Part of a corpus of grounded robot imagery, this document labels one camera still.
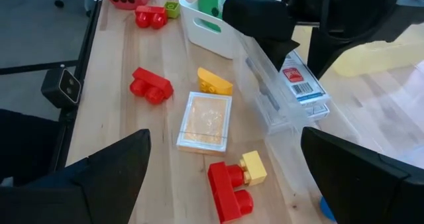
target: white surface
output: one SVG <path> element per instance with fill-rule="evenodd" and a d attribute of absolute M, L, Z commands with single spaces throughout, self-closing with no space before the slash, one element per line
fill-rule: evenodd
<path fill-rule="evenodd" d="M 188 3 L 186 0 L 179 0 L 179 2 L 182 7 L 184 29 L 190 42 L 225 58 L 232 59 L 235 42 L 234 29 L 221 19 L 198 11 L 197 1 Z M 200 19 L 217 25 L 221 32 L 210 29 Z"/>

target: red label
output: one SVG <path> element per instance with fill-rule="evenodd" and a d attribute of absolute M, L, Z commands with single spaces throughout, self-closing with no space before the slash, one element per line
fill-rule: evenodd
<path fill-rule="evenodd" d="M 301 82 L 303 81 L 303 76 L 297 70 L 297 68 L 286 68 L 283 70 L 284 75 L 290 82 Z"/>

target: yellow toy brick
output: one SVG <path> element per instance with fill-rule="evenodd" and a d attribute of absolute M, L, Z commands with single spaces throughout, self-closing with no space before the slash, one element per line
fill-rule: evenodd
<path fill-rule="evenodd" d="M 232 95 L 233 85 L 212 72 L 199 68 L 197 70 L 199 77 L 199 89 L 204 93 L 212 93 L 217 95 Z"/>
<path fill-rule="evenodd" d="M 243 154 L 240 159 L 240 167 L 244 171 L 244 184 L 246 185 L 260 184 L 266 178 L 265 167 L 256 150 Z"/>

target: blue object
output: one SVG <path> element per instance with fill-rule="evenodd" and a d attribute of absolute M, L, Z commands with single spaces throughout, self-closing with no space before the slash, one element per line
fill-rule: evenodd
<path fill-rule="evenodd" d="M 321 211 L 324 213 L 324 216 L 326 218 L 330 219 L 331 221 L 336 221 L 333 212 L 331 212 L 330 207 L 327 205 L 327 202 L 325 201 L 324 197 L 321 198 L 319 206 L 321 207 Z"/>

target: wooden tabletop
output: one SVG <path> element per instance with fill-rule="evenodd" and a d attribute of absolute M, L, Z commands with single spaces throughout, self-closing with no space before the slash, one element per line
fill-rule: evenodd
<path fill-rule="evenodd" d="M 163 5 L 165 1 L 177 0 L 151 0 L 150 4 Z M 174 87 L 172 98 L 150 105 L 135 97 L 129 85 L 137 67 L 168 78 Z M 321 195 L 299 150 L 299 137 L 288 134 L 279 145 L 265 143 L 256 114 L 246 106 L 236 85 L 226 156 L 177 150 L 189 92 L 198 90 L 198 67 L 235 84 L 233 61 L 190 43 L 181 19 L 170 20 L 160 30 L 140 29 L 132 12 L 117 10 L 104 0 L 67 165 L 139 129 L 150 129 L 150 162 L 130 223 L 218 223 L 207 179 L 209 164 L 222 160 L 236 164 L 241 154 L 257 150 L 268 177 L 264 183 L 246 188 L 253 197 L 254 211 L 237 223 L 330 223 L 319 209 Z M 424 75 L 419 68 L 359 80 L 341 78 L 329 70 L 321 81 L 335 102 L 329 104 L 329 117 L 316 125 L 388 154 L 415 146 L 424 139 L 420 128 L 424 119 L 419 111 L 424 94 L 416 89 L 423 87 L 424 79 L 420 78 Z M 415 72 L 412 82 L 407 76 L 411 72 Z M 403 89 L 396 79 L 409 81 L 408 88 Z M 377 85 L 380 80 L 390 89 Z M 401 94 L 391 93 L 394 89 Z M 411 93 L 423 96 L 414 99 L 406 112 L 399 102 L 405 105 L 406 99 L 413 99 Z"/>

